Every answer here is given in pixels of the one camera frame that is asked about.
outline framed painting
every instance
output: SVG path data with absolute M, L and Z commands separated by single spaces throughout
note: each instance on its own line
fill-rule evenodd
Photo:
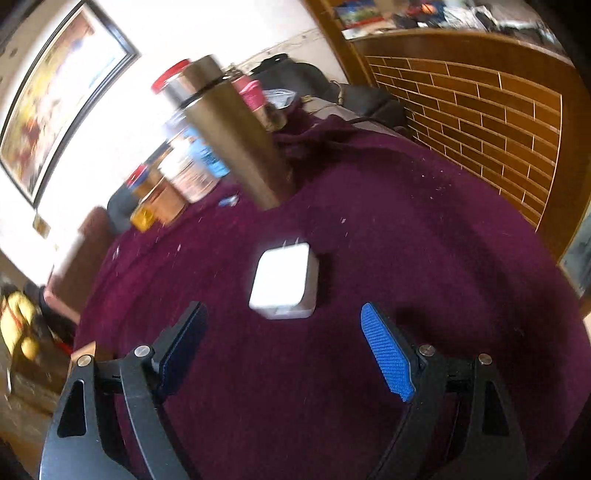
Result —
M 92 1 L 77 4 L 43 45 L 0 134 L 0 163 L 33 207 L 84 117 L 138 56 Z

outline purple tablecloth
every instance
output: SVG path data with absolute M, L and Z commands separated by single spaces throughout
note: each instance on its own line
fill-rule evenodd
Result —
M 301 188 L 260 212 L 220 185 L 170 228 L 122 235 L 82 316 L 80 347 L 122 356 L 192 300 L 207 335 L 165 410 L 204 479 L 360 480 L 400 419 L 359 326 L 367 301 L 448 355 L 492 355 L 517 410 L 532 474 L 591 390 L 577 299 L 530 225 L 497 192 L 402 138 L 338 117 L 291 114 L 276 136 Z M 248 308 L 259 256 L 299 239 L 320 259 L 306 320 Z M 128 419 L 120 423 L 132 458 Z

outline blue gripper pad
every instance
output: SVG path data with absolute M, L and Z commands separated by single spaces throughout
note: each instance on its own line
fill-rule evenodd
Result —
M 361 308 L 361 329 L 390 391 L 400 395 L 403 401 L 410 401 L 415 393 L 410 362 L 370 303 Z

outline yellow plush toy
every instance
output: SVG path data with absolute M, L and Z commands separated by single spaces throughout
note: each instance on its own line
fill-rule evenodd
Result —
M 6 288 L 3 290 L 0 297 L 0 332 L 4 343 L 12 355 L 21 337 L 24 337 L 21 350 L 29 360 L 35 361 L 40 347 L 39 342 L 31 335 L 31 325 L 38 314 L 37 307 L 22 292 Z

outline white charger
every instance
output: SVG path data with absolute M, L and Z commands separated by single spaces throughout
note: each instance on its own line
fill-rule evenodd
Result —
M 249 307 L 269 320 L 308 318 L 317 288 L 318 259 L 309 244 L 273 248 L 259 260 Z

